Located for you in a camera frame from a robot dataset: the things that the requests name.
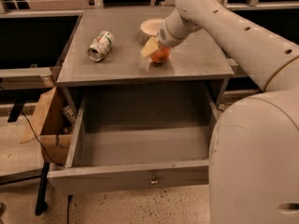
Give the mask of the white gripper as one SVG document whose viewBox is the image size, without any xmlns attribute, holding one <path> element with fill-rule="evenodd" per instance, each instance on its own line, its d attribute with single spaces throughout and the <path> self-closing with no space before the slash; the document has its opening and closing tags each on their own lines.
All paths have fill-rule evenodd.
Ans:
<svg viewBox="0 0 299 224">
<path fill-rule="evenodd" d="M 200 26 L 192 21 L 184 19 L 175 8 L 173 12 L 164 19 L 158 29 L 157 37 L 151 36 L 143 49 L 141 55 L 143 58 L 156 52 L 161 45 L 173 48 L 181 44 L 189 34 L 196 32 Z"/>
</svg>

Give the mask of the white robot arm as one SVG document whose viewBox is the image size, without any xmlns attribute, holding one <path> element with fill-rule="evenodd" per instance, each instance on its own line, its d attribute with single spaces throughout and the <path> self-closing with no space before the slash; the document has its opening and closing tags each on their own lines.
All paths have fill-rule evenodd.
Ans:
<svg viewBox="0 0 299 224">
<path fill-rule="evenodd" d="M 203 28 L 261 89 L 229 106 L 209 149 L 211 224 L 299 224 L 299 48 L 218 0 L 175 0 L 141 51 Z"/>
</svg>

